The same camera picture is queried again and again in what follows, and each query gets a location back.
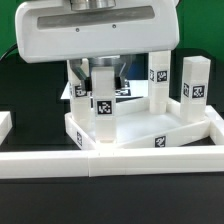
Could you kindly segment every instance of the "white pillar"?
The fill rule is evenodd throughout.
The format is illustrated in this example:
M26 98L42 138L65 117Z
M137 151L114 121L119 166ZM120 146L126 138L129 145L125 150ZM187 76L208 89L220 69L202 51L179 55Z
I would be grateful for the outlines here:
M83 66L87 69L85 72L89 74L86 61ZM71 70L69 61L67 61L68 80L70 85L70 105L72 119L84 130L88 130L91 126L91 101L85 91L82 91L81 80Z
M116 97L113 67L92 70L93 105L95 109L95 140L116 142Z
M184 58L180 116L185 122L205 118L210 64L202 56Z
M165 114L169 99L170 51L149 53L149 110Z

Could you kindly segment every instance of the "white platform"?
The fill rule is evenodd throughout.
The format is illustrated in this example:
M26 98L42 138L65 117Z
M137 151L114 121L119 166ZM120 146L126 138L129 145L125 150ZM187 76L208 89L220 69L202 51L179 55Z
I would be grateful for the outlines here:
M179 117L180 104L171 99L168 111L164 115L150 114L148 105L148 98L117 104L116 144L96 143L94 122L90 130L82 130L73 121L71 113L65 115L66 131L83 150L101 148L107 150L108 147L154 148L156 147L155 141L160 137L165 137L164 147L177 147L206 138L210 134L210 119L207 116L197 123L183 123ZM81 144L77 139L78 135L82 139Z

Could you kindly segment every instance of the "green wall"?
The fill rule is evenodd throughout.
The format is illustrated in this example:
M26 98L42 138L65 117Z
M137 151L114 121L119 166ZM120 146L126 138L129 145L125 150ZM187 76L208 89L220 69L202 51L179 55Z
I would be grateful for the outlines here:
M16 42L14 16L23 0L0 0L0 55ZM201 48L224 60L224 1L182 0L178 47Z

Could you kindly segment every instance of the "black cable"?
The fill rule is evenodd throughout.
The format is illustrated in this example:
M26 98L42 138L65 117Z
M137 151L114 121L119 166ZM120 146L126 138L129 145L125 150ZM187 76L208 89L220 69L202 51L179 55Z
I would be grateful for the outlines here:
M13 46L11 46L0 58L0 63L14 50L18 49L18 45L14 44Z

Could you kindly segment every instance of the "white rectangular block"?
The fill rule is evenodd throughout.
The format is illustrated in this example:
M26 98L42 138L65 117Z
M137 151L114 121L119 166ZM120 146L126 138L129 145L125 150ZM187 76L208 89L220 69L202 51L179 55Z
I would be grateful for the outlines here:
M167 103L167 112L180 117L180 103L169 98Z
M72 114L65 114L66 132L81 150L95 149L95 142L72 119Z
M113 67L95 67L92 70L94 99L115 98L115 75Z
M186 122L205 118L211 61L204 57L184 58L180 116Z
M89 176L88 152L0 154L0 179Z
M119 148L178 147L206 138L209 136L209 133L210 120L206 118L204 121L198 123L185 124L177 128L156 132L155 134L120 144Z
M137 113L149 109L149 98L139 98L128 100L116 104L116 116L125 116L131 113Z
M84 130L91 126L91 100L88 97L71 99L71 112L73 120Z
M216 145L224 145L224 120L212 106L207 106L206 115L211 120L210 137Z
M223 148L183 147L122 152L126 175L224 171Z
M116 142L117 123L116 117L104 117L95 119L96 142Z
M125 175L125 159L116 156L116 151L105 146L89 153L89 176Z
M170 58L170 51L149 53L149 110L153 114L166 112L169 98Z
M0 145L12 128L10 112L0 112Z
M95 141L116 142L116 97L113 67L92 70Z

